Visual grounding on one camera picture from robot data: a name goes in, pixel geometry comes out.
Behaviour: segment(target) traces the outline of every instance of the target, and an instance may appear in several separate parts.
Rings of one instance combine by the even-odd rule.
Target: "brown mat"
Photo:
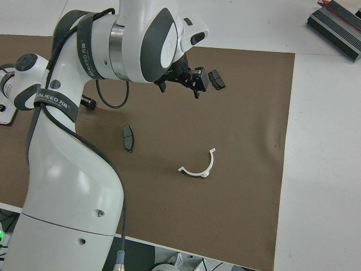
[[[49,58],[50,37],[0,36],[0,63],[24,53]],[[211,84],[199,100],[168,83],[130,83],[121,110],[98,101],[81,108],[77,131],[103,150],[121,172],[129,207],[128,236],[260,270],[272,270],[278,223],[293,54],[194,48],[190,66],[217,69],[227,87]],[[113,104],[125,83],[101,82]],[[21,207],[27,193],[25,141],[32,113],[19,112],[13,126],[0,127],[0,202]],[[133,153],[124,150],[122,128],[130,124]],[[191,178],[177,169],[201,172]]]

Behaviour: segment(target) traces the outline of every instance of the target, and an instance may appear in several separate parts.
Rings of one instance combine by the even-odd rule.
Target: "white bracket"
[[[215,152],[215,148],[211,149],[209,151],[210,153],[210,164],[209,166],[207,167],[207,169],[201,173],[192,173],[192,172],[189,172],[188,170],[186,170],[184,167],[181,167],[178,169],[179,172],[181,171],[184,171],[185,173],[187,173],[188,175],[190,176],[194,176],[194,177],[203,177],[203,178],[206,178],[208,177],[209,175],[209,171],[211,170],[212,166],[213,166],[213,161],[214,161],[214,158],[213,158],[213,153]]]

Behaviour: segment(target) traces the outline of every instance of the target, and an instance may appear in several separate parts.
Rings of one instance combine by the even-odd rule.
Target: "white device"
[[[18,109],[37,103],[29,132],[28,195],[3,271],[99,271],[104,265],[124,195],[112,164],[76,137],[85,83],[156,82],[164,91],[166,80],[177,80],[196,98],[206,89],[203,69],[192,71],[184,54],[208,35],[197,16],[178,14],[175,0],[125,0],[119,16],[108,13],[66,15],[49,63],[26,54],[14,72],[0,73],[0,91]],[[70,19],[75,31],[64,32]],[[123,270],[124,263],[115,269]]]

